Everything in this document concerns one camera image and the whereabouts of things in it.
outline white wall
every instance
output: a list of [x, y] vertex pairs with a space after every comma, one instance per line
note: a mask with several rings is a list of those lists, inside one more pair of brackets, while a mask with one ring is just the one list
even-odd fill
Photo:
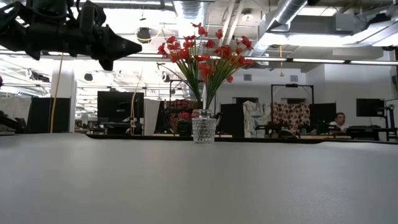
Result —
[[[389, 60], [385, 54], [379, 60]], [[370, 125], [369, 118], [356, 116], [357, 98], [394, 97], [390, 66], [320, 65], [306, 74], [307, 83], [315, 85], [316, 103], [337, 103], [337, 112], [346, 115], [350, 125]], [[371, 118], [372, 124], [385, 126], [383, 118]]]
[[[251, 74], [252, 81], [244, 82], [243, 75]], [[220, 110], [220, 104], [233, 103], [235, 97], [259, 98], [260, 103], [271, 102], [271, 84], [287, 84], [290, 82], [290, 75], [298, 75], [298, 84], [306, 84], [306, 75], [300, 69], [283, 69], [284, 77], [280, 76], [280, 69], [273, 71], [269, 69], [249, 69], [236, 72], [234, 82], [223, 84], [217, 91], [216, 111]], [[281, 102], [284, 98], [305, 98], [311, 102], [311, 96], [302, 88], [281, 87], [274, 93], [274, 102]], [[210, 106], [214, 110], [214, 100]]]

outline vase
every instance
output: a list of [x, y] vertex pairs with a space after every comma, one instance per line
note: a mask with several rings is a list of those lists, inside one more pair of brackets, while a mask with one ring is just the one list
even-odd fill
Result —
[[216, 134], [217, 119], [211, 110], [198, 110], [198, 117], [192, 118], [193, 142], [212, 144]]

